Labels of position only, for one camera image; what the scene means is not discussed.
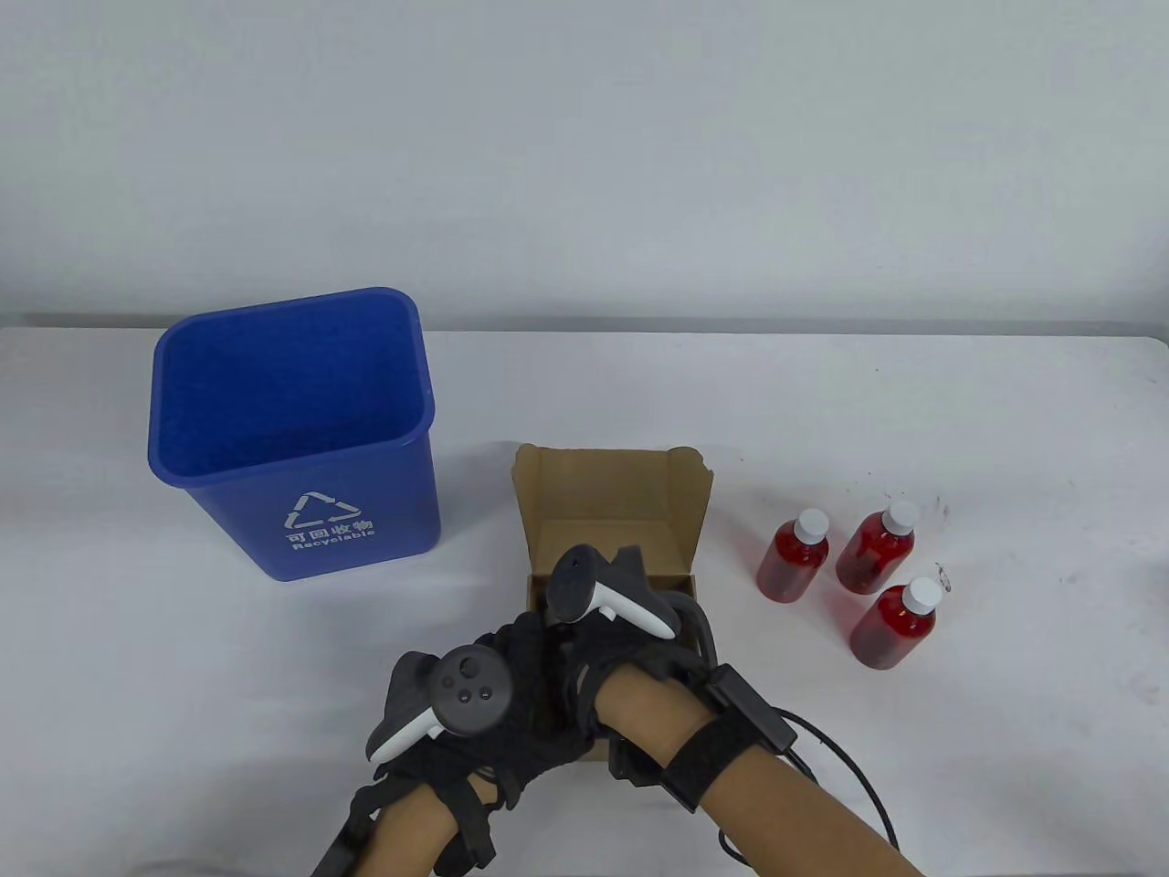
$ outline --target white table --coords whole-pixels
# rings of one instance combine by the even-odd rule
[[[368,775],[397,655],[523,606],[520,441],[703,451],[696,572],[724,660],[837,737],[927,873],[1169,872],[1162,344],[430,333],[441,544],[281,585],[146,468],[157,337],[0,331],[6,875],[307,873]],[[954,593],[879,674],[842,634],[865,601],[824,574],[776,606],[750,567],[804,505],[839,547],[902,493],[925,519],[901,578],[942,564]],[[872,821],[830,754],[797,748]],[[494,823],[492,873],[742,873],[704,817],[597,765]]]

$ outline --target white vr controller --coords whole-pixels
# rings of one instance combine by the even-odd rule
[[[678,613],[649,586],[637,546],[621,548],[611,562],[592,545],[569,548],[552,571],[547,601],[554,622],[572,624],[595,610],[659,640],[673,640],[682,629]]]
[[[381,724],[366,741],[375,765],[397,758],[424,737],[472,737],[507,712],[512,678],[498,651],[459,645],[442,658],[408,651],[394,664]]]

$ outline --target plastic bottle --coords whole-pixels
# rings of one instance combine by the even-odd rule
[[[913,551],[913,527],[921,512],[898,499],[857,527],[836,561],[836,578],[855,594],[876,594]]]
[[[803,596],[828,560],[826,536],[828,516],[819,509],[804,509],[776,530],[755,574],[763,596],[777,603],[794,603]]]
[[[857,661],[873,670],[897,667],[934,629],[934,609],[945,593],[936,581],[924,578],[881,594],[849,637]]]

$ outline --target recycling symbol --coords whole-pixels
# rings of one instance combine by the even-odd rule
[[[310,499],[317,499],[324,503],[325,505],[332,506],[332,509],[337,513],[328,518],[318,517],[314,520],[300,520],[300,513],[304,511],[304,507],[309,504]],[[312,513],[316,513],[318,516],[324,515],[323,511],[310,512],[310,515]],[[304,527],[314,527],[314,526],[320,526],[326,520],[330,524],[336,524],[339,520],[348,520],[350,518],[355,518],[360,513],[361,513],[360,509],[350,505],[348,503],[343,503],[337,497],[325,496],[324,493],[318,493],[316,490],[310,490],[307,493],[303,493],[300,498],[296,500],[296,505],[292,506],[292,511],[290,511],[289,516],[284,519],[284,529],[302,530]]]

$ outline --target blue recycling bin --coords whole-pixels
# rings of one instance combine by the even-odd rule
[[[205,313],[154,350],[150,467],[291,581],[434,547],[434,413],[397,290]]]

